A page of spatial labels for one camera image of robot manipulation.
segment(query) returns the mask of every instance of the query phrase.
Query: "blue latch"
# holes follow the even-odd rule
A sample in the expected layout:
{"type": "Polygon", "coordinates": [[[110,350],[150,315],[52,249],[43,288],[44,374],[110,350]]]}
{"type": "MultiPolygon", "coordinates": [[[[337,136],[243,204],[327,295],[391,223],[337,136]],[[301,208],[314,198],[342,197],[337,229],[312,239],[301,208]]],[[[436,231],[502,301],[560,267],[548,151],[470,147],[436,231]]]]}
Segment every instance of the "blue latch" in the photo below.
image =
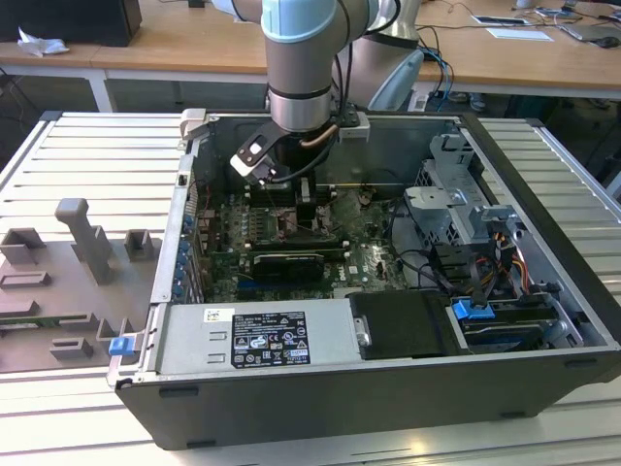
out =
{"type": "Polygon", "coordinates": [[[488,304],[484,308],[473,306],[472,299],[460,299],[452,306],[458,320],[462,318],[494,318],[494,310],[488,304]]]}
{"type": "Polygon", "coordinates": [[[133,356],[136,337],[115,337],[110,341],[108,354],[110,356],[133,356]]]}

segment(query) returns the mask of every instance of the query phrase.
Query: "electronic component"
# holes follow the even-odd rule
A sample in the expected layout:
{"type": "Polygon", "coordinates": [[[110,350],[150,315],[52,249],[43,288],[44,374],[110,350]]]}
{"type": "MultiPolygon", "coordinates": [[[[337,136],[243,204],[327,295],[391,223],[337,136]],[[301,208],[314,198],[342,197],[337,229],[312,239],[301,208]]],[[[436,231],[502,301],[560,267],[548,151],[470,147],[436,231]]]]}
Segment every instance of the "electronic component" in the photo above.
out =
{"type": "Polygon", "coordinates": [[[319,254],[265,254],[254,257],[251,275],[257,283],[312,283],[323,278],[323,267],[319,254]]]}
{"type": "Polygon", "coordinates": [[[354,317],[361,318],[370,344],[363,359],[437,357],[459,354],[445,296],[435,291],[399,290],[356,293],[349,297],[354,317]]]}
{"type": "Polygon", "coordinates": [[[545,333],[559,318],[545,293],[490,301],[484,308],[460,299],[453,303],[452,309],[474,352],[537,350],[544,343],[545,333]]]}

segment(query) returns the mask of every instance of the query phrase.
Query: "black cable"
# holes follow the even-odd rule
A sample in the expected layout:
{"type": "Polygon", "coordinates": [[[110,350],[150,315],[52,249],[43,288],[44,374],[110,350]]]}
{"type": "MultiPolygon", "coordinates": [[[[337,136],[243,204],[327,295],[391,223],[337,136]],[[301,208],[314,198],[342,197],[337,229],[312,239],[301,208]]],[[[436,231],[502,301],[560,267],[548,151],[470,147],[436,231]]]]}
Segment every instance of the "black cable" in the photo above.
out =
{"type": "Polygon", "coordinates": [[[332,148],[334,143],[337,142],[337,139],[338,139],[338,135],[335,134],[330,139],[330,141],[328,142],[326,147],[323,148],[323,150],[319,153],[319,155],[317,157],[315,157],[313,160],[311,160],[306,167],[301,168],[297,172],[294,172],[294,173],[292,173],[290,175],[286,175],[284,177],[272,178],[272,179],[270,179],[270,183],[279,184],[279,183],[290,182],[291,180],[295,180],[296,178],[301,177],[302,175],[306,174],[307,172],[309,172],[310,170],[312,170],[316,166],[322,164],[323,162],[326,161],[326,159],[328,158],[328,155],[330,155],[330,149],[332,148]]]}
{"type": "Polygon", "coordinates": [[[390,18],[388,22],[386,22],[383,26],[377,27],[376,29],[370,29],[365,32],[365,36],[370,36],[372,34],[377,34],[378,32],[383,31],[384,29],[388,29],[390,26],[394,24],[394,22],[399,17],[401,13],[401,0],[394,0],[395,2],[395,14],[390,18]]]}
{"type": "Polygon", "coordinates": [[[0,67],[0,71],[2,72],[2,74],[4,76],[6,76],[7,78],[9,78],[9,81],[13,84],[13,87],[15,89],[17,89],[19,91],[19,93],[21,94],[21,96],[23,97],[23,99],[28,102],[28,105],[30,105],[30,107],[32,107],[35,112],[37,112],[38,114],[41,113],[41,111],[39,110],[39,108],[32,103],[32,100],[30,100],[28,98],[28,96],[25,94],[25,92],[23,90],[21,90],[21,87],[19,87],[19,84],[17,84],[17,81],[13,79],[13,76],[9,75],[6,71],[4,71],[4,69],[2,69],[2,67],[0,67]]]}
{"type": "Polygon", "coordinates": [[[344,88],[343,88],[343,68],[341,67],[341,61],[339,60],[339,56],[335,55],[334,62],[337,65],[337,72],[339,75],[339,116],[343,116],[345,111],[345,102],[344,102],[344,88]]]}
{"type": "MultiPolygon", "coordinates": [[[[444,64],[444,66],[446,66],[446,68],[450,70],[450,75],[449,75],[450,79],[449,79],[448,89],[444,90],[444,92],[446,92],[446,95],[448,95],[450,94],[453,88],[453,84],[455,83],[455,70],[453,69],[453,66],[442,57],[442,51],[440,48],[440,38],[438,36],[438,31],[436,31],[435,26],[421,26],[421,27],[416,28],[417,31],[422,31],[424,29],[431,29],[431,32],[434,33],[434,37],[436,39],[436,50],[438,51],[438,58],[441,60],[441,62],[438,63],[438,66],[440,67],[440,80],[438,81],[438,85],[436,86],[436,89],[434,90],[433,95],[436,95],[438,93],[438,91],[440,90],[442,81],[444,80],[444,70],[443,70],[442,64],[444,64]]],[[[426,49],[429,48],[423,41],[422,37],[420,38],[420,42],[423,44],[423,46],[426,49]]]]}
{"type": "MultiPolygon", "coordinates": [[[[419,37],[418,40],[420,41],[420,43],[423,45],[425,49],[431,50],[429,46],[425,43],[422,37],[419,37]]],[[[440,50],[438,48],[436,48],[436,50],[438,51],[438,57],[440,57],[440,50]]],[[[444,81],[444,68],[442,67],[441,63],[439,63],[437,60],[436,60],[436,63],[438,63],[438,67],[440,68],[440,79],[438,80],[438,84],[436,85],[436,88],[431,94],[432,97],[434,97],[438,93],[438,91],[440,90],[440,87],[442,86],[442,82],[444,81]]]]}
{"type": "Polygon", "coordinates": [[[405,203],[405,200],[403,197],[400,197],[399,199],[397,199],[397,203],[395,204],[395,207],[393,208],[393,211],[392,211],[392,215],[390,216],[390,223],[388,224],[388,235],[387,235],[388,247],[392,251],[393,255],[397,257],[399,260],[401,260],[401,263],[404,264],[405,267],[408,267],[411,271],[416,272],[416,274],[419,274],[419,275],[422,275],[423,277],[428,278],[430,281],[435,283],[438,287],[446,288],[446,290],[449,291],[452,285],[448,283],[448,281],[445,281],[445,283],[443,283],[441,279],[434,277],[433,275],[428,274],[426,272],[423,272],[421,270],[422,267],[416,267],[415,265],[410,264],[409,262],[407,262],[405,259],[402,258],[402,255],[406,253],[405,251],[397,252],[397,250],[395,249],[395,245],[392,242],[393,226],[395,224],[395,218],[397,218],[397,212],[399,211],[399,207],[401,206],[402,202],[405,203]]]}
{"type": "Polygon", "coordinates": [[[457,29],[486,29],[488,27],[496,27],[496,28],[511,28],[511,27],[554,27],[554,28],[558,28],[559,26],[562,26],[564,24],[574,24],[578,21],[580,21],[581,18],[579,17],[578,19],[575,19],[574,21],[566,21],[566,22],[559,22],[558,24],[548,24],[545,22],[539,23],[539,24],[494,24],[493,26],[489,25],[489,24],[466,24],[463,26],[442,26],[442,25],[438,25],[438,24],[421,24],[419,29],[422,28],[432,28],[435,27],[436,29],[452,29],[452,30],[457,30],[457,29]]]}
{"type": "MultiPolygon", "coordinates": [[[[346,24],[346,39],[351,40],[351,17],[349,16],[349,10],[345,6],[343,0],[338,0],[339,5],[343,9],[343,14],[345,15],[345,24],[346,24]]],[[[340,119],[343,119],[345,115],[345,108],[347,107],[347,100],[349,99],[349,84],[351,83],[351,70],[353,67],[353,43],[349,43],[349,57],[347,58],[347,71],[344,80],[344,91],[343,91],[343,99],[341,101],[341,107],[339,111],[340,119]]]]}
{"type": "Polygon", "coordinates": [[[343,97],[345,105],[343,105],[343,114],[341,115],[341,117],[344,116],[345,106],[347,104],[347,100],[349,100],[349,85],[351,84],[352,66],[353,66],[353,43],[349,43],[349,58],[347,59],[347,75],[345,77],[345,93],[343,97]]]}
{"type": "Polygon", "coordinates": [[[26,121],[23,121],[23,120],[19,119],[19,118],[15,118],[14,116],[0,115],[0,119],[6,119],[8,121],[14,121],[14,122],[19,123],[19,124],[25,124],[26,126],[30,126],[30,128],[34,128],[35,127],[33,124],[30,124],[30,123],[28,123],[26,121]]]}
{"type": "Polygon", "coordinates": [[[608,139],[608,136],[610,136],[610,134],[612,134],[612,131],[614,130],[614,128],[617,127],[617,121],[615,120],[610,127],[606,130],[606,132],[604,133],[604,135],[600,138],[600,140],[598,141],[598,143],[595,145],[595,147],[593,148],[593,150],[591,150],[591,153],[589,154],[589,156],[587,157],[586,161],[584,162],[584,167],[588,168],[589,164],[593,161],[593,157],[595,157],[597,151],[600,149],[600,147],[602,146],[602,144],[605,142],[606,139],[608,139]]]}
{"type": "Polygon", "coordinates": [[[403,182],[402,178],[399,175],[397,175],[391,169],[384,168],[384,167],[377,167],[377,168],[372,168],[371,170],[367,170],[367,175],[365,175],[365,177],[360,181],[360,184],[362,184],[362,185],[369,184],[369,181],[371,180],[371,173],[373,173],[373,172],[384,172],[384,173],[387,173],[392,178],[397,180],[399,182],[399,184],[405,185],[405,183],[403,182]]]}

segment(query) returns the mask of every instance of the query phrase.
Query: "warning label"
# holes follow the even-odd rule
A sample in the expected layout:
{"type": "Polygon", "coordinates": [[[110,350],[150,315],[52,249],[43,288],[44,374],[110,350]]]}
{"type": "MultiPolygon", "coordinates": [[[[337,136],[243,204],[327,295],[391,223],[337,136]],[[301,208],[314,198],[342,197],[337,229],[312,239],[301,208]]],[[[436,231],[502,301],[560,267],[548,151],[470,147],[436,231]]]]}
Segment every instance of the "warning label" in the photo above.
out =
{"type": "Polygon", "coordinates": [[[304,313],[234,315],[232,345],[236,369],[311,364],[304,313]]]}

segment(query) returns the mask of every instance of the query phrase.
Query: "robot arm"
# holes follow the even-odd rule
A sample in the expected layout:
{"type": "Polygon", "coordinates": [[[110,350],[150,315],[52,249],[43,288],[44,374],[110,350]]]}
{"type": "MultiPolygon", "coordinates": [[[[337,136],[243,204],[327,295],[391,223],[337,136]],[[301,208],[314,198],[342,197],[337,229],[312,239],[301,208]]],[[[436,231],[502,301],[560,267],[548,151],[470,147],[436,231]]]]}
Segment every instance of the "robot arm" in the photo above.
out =
{"type": "MultiPolygon", "coordinates": [[[[260,22],[265,35],[272,122],[262,126],[231,159],[231,165],[248,181],[264,183],[277,174],[276,163],[268,156],[274,146],[282,147],[286,140],[286,151],[301,152],[295,156],[305,160],[309,159],[305,150],[312,153],[310,149],[328,147],[334,141],[325,137],[326,131],[331,131],[329,136],[336,132],[330,122],[333,60],[373,24],[378,3],[213,0],[213,4],[225,13],[260,22]]],[[[295,171],[291,163],[284,164],[295,171]]]]}
{"type": "Polygon", "coordinates": [[[265,35],[272,118],[310,132],[330,118],[334,56],[375,21],[377,0],[215,0],[265,35]]]}

